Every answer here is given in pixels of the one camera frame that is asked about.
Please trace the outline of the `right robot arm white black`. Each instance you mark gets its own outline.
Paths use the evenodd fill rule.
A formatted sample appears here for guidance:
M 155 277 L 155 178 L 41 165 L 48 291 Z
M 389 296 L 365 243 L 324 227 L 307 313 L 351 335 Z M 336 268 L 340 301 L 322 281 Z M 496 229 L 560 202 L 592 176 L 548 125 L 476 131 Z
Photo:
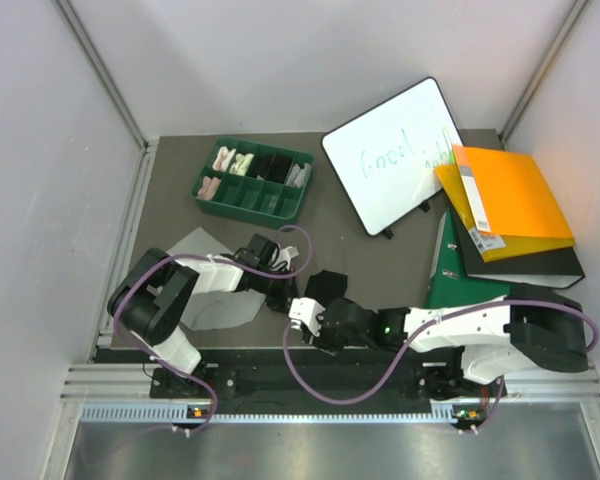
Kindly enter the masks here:
M 455 307 L 365 309 L 346 298 L 328 306 L 301 298 L 291 312 L 306 344 L 335 355 L 363 347 L 414 354 L 454 354 L 446 380 L 467 396 L 508 373 L 538 367 L 579 373 L 597 333 L 580 304 L 551 290 L 515 285 L 500 296 Z

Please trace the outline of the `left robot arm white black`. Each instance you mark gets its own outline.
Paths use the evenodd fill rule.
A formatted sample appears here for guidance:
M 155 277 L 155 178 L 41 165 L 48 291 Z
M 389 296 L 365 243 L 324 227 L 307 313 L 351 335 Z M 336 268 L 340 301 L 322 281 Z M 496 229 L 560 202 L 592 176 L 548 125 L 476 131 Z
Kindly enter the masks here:
M 169 365 L 172 384 L 185 396 L 206 387 L 202 357 L 181 328 L 190 299 L 209 293 L 253 291 L 267 307 L 286 313 L 298 295 L 292 260 L 294 246 L 285 248 L 260 234 L 237 252 L 207 256 L 171 256 L 148 249 L 111 294 L 107 312 L 154 358 Z

